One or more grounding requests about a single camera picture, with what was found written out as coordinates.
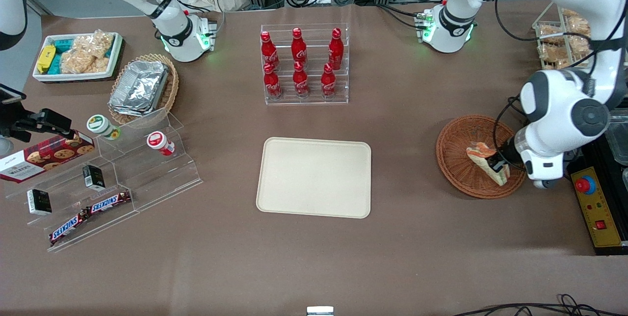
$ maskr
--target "wicker basket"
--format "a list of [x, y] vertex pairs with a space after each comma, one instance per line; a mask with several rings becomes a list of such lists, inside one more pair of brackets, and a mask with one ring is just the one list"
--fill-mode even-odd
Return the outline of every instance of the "wicker basket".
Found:
[[[168, 77], [166, 79], [166, 86], [164, 87], [163, 93], [161, 93], [161, 99], [159, 100], [159, 105], [157, 106], [157, 108], [164, 107], [166, 108], [167, 111], [170, 111], [170, 109], [172, 108], [172, 105], [174, 105], [175, 103], [175, 97], [177, 97], [177, 90], [179, 90], [179, 75], [177, 74], [177, 69], [175, 69], [175, 65], [173, 65], [172, 61], [170, 61], [167, 57], [160, 54], [152, 54], [152, 53], [137, 57], [133, 61], [150, 61], [150, 62], [160, 61], [163, 64], [168, 65], [168, 68], [170, 68], [170, 70], [168, 72]], [[120, 83], [120, 78], [122, 77], [122, 74], [124, 74], [124, 71], [128, 68], [131, 62], [129, 62], [126, 66], [124, 66], [124, 68], [120, 71], [120, 73], [118, 73], [116, 82], [114, 83], [113, 89], [111, 90], [111, 94], [113, 94], [116, 91], [116, 88], [118, 84]], [[121, 113], [117, 113], [112, 108], [109, 108], [109, 113], [111, 113], [111, 117], [113, 117], [113, 119], [116, 120], [116, 122], [121, 125], [126, 124], [138, 118], [137, 116], [123, 115]]]
[[[438, 166], [453, 186], [467, 195], [493, 199], [511, 195], [525, 181], [525, 172], [511, 168], [511, 177], [504, 186], [499, 186], [467, 156], [471, 142], [485, 142], [493, 147], [495, 119], [482, 115], [467, 115], [449, 122], [438, 135], [436, 155]], [[501, 143], [514, 135], [503, 123], [497, 126], [497, 142]]]

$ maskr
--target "cookie box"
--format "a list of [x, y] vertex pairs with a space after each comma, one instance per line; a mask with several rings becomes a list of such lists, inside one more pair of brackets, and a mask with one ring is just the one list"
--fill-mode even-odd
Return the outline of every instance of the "cookie box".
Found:
[[[47, 75], [39, 72], [37, 65], [35, 64], [35, 67], [33, 68], [33, 78], [42, 83], [72, 83], [76, 81], [91, 81], [95, 79], [106, 80], [107, 78], [112, 77], [116, 71], [116, 64], [123, 45], [123, 38], [117, 32], [110, 32], [109, 34], [114, 34], [114, 41], [112, 43], [111, 55], [109, 56], [109, 64], [107, 65], [107, 70], [105, 70], [105, 72]], [[43, 41], [43, 45], [41, 45], [40, 53], [43, 48], [47, 45], [53, 45], [56, 40], [74, 39], [77, 36], [84, 35], [92, 35], [92, 33], [47, 36]]]
[[74, 131], [74, 139], [56, 135], [0, 159], [0, 178], [20, 183], [93, 151], [94, 140]]

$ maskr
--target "coca-cola bottle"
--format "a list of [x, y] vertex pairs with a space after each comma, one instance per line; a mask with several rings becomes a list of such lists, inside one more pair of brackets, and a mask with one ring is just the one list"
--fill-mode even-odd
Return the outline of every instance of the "coca-cola bottle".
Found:
[[308, 69], [308, 50], [305, 45], [305, 41], [301, 38], [301, 29], [294, 28], [292, 29], [292, 45], [290, 46], [292, 49], [292, 58], [294, 62], [301, 62], [303, 64], [303, 69]]
[[274, 68], [279, 67], [279, 57], [277, 56], [277, 48], [271, 41], [271, 34], [267, 31], [263, 31], [260, 35], [262, 39], [262, 56], [264, 56], [264, 63], [272, 63]]
[[269, 62], [264, 65], [264, 85], [266, 86], [268, 97], [271, 100], [276, 101], [283, 95], [279, 85], [279, 78], [274, 72], [274, 66]]
[[300, 61], [294, 62], [294, 74], [292, 75], [294, 81], [294, 90], [296, 96], [299, 99], [305, 99], [310, 96], [310, 88], [308, 86], [308, 75], [303, 72], [303, 63]]
[[326, 101], [336, 95], [336, 76], [332, 70], [332, 65], [325, 63], [323, 75], [320, 77], [321, 90], [323, 91], [323, 99]]
[[342, 55], [345, 52], [345, 45], [340, 40], [340, 28], [335, 27], [332, 30], [332, 41], [329, 43], [329, 63], [334, 70], [340, 69], [342, 64]]

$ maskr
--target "small black box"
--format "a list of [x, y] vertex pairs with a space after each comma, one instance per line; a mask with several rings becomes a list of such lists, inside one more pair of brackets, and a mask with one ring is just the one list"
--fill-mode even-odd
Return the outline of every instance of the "small black box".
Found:
[[31, 189], [26, 195], [28, 196], [28, 211], [31, 214], [49, 215], [52, 213], [50, 198], [47, 192]]
[[105, 180], [103, 179], [103, 171], [101, 169], [86, 165], [83, 167], [83, 178], [85, 179], [85, 187], [94, 191], [103, 191], [105, 189]]

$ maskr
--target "brown tabletop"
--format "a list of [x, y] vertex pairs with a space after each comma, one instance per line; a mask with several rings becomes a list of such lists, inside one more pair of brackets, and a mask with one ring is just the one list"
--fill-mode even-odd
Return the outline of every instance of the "brown tabletop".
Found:
[[[503, 3], [500, 11], [525, 35], [546, 5]], [[339, 21], [350, 23], [349, 104], [267, 107], [260, 25]], [[3, 201], [0, 314], [302, 315], [308, 305], [333, 305], [339, 316], [446, 316], [555, 302], [557, 293], [628, 312], [628, 258], [592, 256], [567, 180], [475, 200], [440, 173], [441, 128], [460, 115], [496, 115], [540, 65], [536, 44], [509, 38], [488, 5], [477, 21], [464, 49], [440, 54], [375, 7], [229, 14], [215, 52], [175, 63], [172, 111], [204, 183], [56, 254], [16, 218], [23, 206]], [[164, 53], [146, 17], [43, 19], [44, 36], [97, 28], [123, 35], [124, 63]], [[90, 115], [106, 113], [111, 85], [29, 79], [25, 106], [53, 108], [84, 130]], [[521, 126], [510, 114], [504, 120]], [[262, 146], [272, 136], [367, 142], [370, 215], [258, 211]]]

